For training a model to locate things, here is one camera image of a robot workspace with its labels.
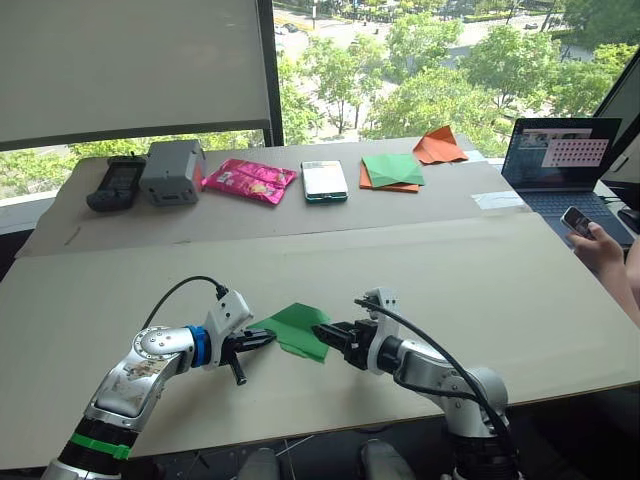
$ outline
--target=green paper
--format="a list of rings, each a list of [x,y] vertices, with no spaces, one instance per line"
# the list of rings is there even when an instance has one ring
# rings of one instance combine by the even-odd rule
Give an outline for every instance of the green paper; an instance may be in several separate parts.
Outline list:
[[[424,177],[418,161],[410,153],[374,155],[362,157],[373,187],[393,183],[424,185]]]
[[[294,303],[249,328],[268,328],[276,334],[280,348],[285,352],[324,363],[329,346],[316,338],[311,327],[330,322],[321,310]]]

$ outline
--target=laptop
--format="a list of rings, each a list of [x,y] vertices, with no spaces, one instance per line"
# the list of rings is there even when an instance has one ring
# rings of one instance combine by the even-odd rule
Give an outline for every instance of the laptop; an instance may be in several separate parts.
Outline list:
[[[520,118],[516,120],[502,176],[522,199],[567,244],[560,217],[574,206],[615,238],[631,245],[633,238],[593,192],[609,169],[617,118]]]

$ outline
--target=window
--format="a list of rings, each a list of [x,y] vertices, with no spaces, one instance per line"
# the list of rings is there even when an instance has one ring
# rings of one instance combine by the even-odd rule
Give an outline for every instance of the window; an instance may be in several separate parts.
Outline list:
[[[591,116],[640,41],[636,0],[273,5],[286,144],[448,124],[503,157],[517,117]]]
[[[262,131],[198,133],[123,138],[0,152],[0,200],[58,190],[76,163],[87,157],[147,153],[152,142],[196,138],[205,150],[248,148],[263,144]]]

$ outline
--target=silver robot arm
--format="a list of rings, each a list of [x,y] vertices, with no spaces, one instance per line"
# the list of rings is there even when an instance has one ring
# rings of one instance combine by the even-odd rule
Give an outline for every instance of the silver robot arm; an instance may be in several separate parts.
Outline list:
[[[398,300],[387,288],[366,292],[365,299],[399,314]],[[399,323],[391,317],[374,310],[369,310],[369,317],[355,323],[317,325],[313,331],[319,340],[340,350],[351,365],[377,375],[392,374],[398,385],[442,409],[453,442],[454,479],[522,478],[512,452],[505,452],[504,439],[458,370],[432,346],[399,338]],[[465,372],[506,431],[508,395],[500,376],[488,368]]]
[[[121,462],[149,420],[164,384],[190,368],[230,365],[238,385],[246,378],[236,353],[266,345],[267,330],[234,333],[253,315],[238,292],[226,293],[209,311],[204,326],[150,327],[139,332],[131,350],[104,377],[84,416],[45,480],[115,480]]]

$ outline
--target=pink snack bag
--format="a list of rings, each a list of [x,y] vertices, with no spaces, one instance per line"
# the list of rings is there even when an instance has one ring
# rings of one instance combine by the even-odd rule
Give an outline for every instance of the pink snack bag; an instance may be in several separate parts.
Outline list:
[[[202,181],[202,186],[277,205],[297,176],[286,168],[229,158]]]

